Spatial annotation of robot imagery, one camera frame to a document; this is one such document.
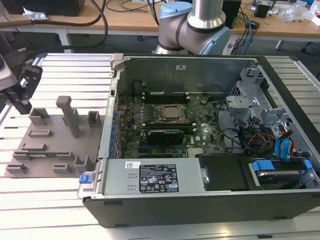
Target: wooden desk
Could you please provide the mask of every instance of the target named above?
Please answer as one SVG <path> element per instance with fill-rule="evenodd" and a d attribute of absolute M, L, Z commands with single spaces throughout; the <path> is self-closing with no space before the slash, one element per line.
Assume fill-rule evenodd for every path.
<path fill-rule="evenodd" d="M 101 6 L 103 0 L 96 0 Z M 108 4 L 109 8 L 122 10 L 120 3 L 125 0 L 112 0 Z M 251 0 L 243 0 L 242 8 L 251 20 L 260 23 L 260 27 L 256 32 L 255 39 L 264 40 L 282 40 L 282 41 L 302 41 L 302 42 L 320 42 L 320 27 L 313 22 L 304 20 L 301 22 L 283 22 L 279 15 L 267 15 L 266 18 L 253 17 L 253 11 L 245 8 L 246 3 Z M 127 8 L 137 8 L 143 6 L 143 3 L 126 3 Z M 159 16 L 159 10 L 162 4 L 156 4 L 156 11 Z M 104 10 L 108 21 L 110 35 L 142 35 L 142 36 L 157 36 L 158 26 L 149 12 L 115 12 L 108 9 Z M 5 16 L 10 21 L 20 20 L 23 17 L 20 15 L 11 15 L 4 11 Z M 98 12 L 89 0 L 86 0 L 84 8 L 78 17 L 67 16 L 49 16 L 50 20 L 64 21 L 72 23 L 86 23 L 95 19 Z M 4 16 L 0 16 L 0 22 L 7 22 Z M 7 31 L 15 31 L 14 28 L 8 28 Z M 70 45 L 69 34 L 103 34 L 104 24 L 100 20 L 95 25 L 88 27 L 65 27 L 54 25 L 34 25 L 18 27 L 21 32 L 44 32 L 59 34 L 61 43 L 63 45 Z M 244 33 L 245 26 L 237 20 L 234 28 L 231 30 L 231 41 L 237 39 L 239 35 Z"/>

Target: electronic device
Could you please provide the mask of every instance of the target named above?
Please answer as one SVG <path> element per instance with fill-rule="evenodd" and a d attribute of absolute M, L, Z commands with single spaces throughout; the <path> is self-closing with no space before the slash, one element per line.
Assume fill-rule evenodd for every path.
<path fill-rule="evenodd" d="M 257 1 L 256 7 L 254 10 L 254 16 L 257 18 L 265 19 L 269 9 L 273 7 L 273 4 L 270 1 L 263 1 L 263 0 Z"/>
<path fill-rule="evenodd" d="M 96 169 L 78 190 L 101 226 L 291 219 L 320 206 L 320 134 L 266 58 L 117 53 L 110 65 Z"/>
<path fill-rule="evenodd" d="M 233 29 L 241 6 L 241 0 L 223 0 L 222 11 L 225 13 L 225 26 Z"/>
<path fill-rule="evenodd" d="M 22 14 L 24 8 L 47 15 L 76 17 L 85 4 L 85 0 L 2 0 L 9 14 Z"/>

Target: blue latch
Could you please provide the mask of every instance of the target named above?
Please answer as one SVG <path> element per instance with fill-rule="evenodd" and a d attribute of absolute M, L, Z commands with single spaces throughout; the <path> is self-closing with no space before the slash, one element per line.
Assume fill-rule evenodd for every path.
<path fill-rule="evenodd" d="M 271 160 L 256 160 L 252 163 L 253 170 L 258 171 L 274 171 L 275 167 Z"/>
<path fill-rule="evenodd" d="M 303 161 L 303 163 L 304 163 L 306 169 L 312 169 L 312 164 L 309 160 L 306 159 Z"/>
<path fill-rule="evenodd" d="M 290 141 L 288 139 L 283 139 L 283 138 L 277 138 L 275 141 L 275 145 L 274 145 L 274 153 L 275 155 L 278 157 L 280 155 L 280 157 L 286 162 L 290 162 L 289 158 L 288 158 L 288 151 L 289 151 L 289 146 L 290 146 Z"/>
<path fill-rule="evenodd" d="M 90 184 L 92 183 L 92 176 L 91 175 L 81 175 L 79 177 L 80 184 Z"/>

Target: sticker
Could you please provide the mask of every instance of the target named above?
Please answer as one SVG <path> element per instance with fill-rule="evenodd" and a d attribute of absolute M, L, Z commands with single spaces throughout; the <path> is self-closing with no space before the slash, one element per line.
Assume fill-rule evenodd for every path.
<path fill-rule="evenodd" d="M 138 169 L 140 166 L 139 161 L 126 161 L 125 162 L 125 168 L 126 169 Z"/>
<path fill-rule="evenodd" d="M 175 164 L 140 165 L 139 179 L 139 191 L 142 194 L 179 192 Z"/>
<path fill-rule="evenodd" d="M 175 70 L 186 70 L 187 66 L 186 65 L 176 65 Z"/>

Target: black box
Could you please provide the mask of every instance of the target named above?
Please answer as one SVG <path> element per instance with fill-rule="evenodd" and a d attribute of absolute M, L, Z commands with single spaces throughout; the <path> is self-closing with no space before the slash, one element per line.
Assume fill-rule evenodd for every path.
<path fill-rule="evenodd" d="M 225 13 L 225 26 L 233 29 L 240 9 L 241 0 L 224 0 L 222 11 Z"/>
<path fill-rule="evenodd" d="M 9 14 L 22 14 L 27 10 L 47 15 L 76 17 L 85 4 L 85 0 L 2 0 Z"/>

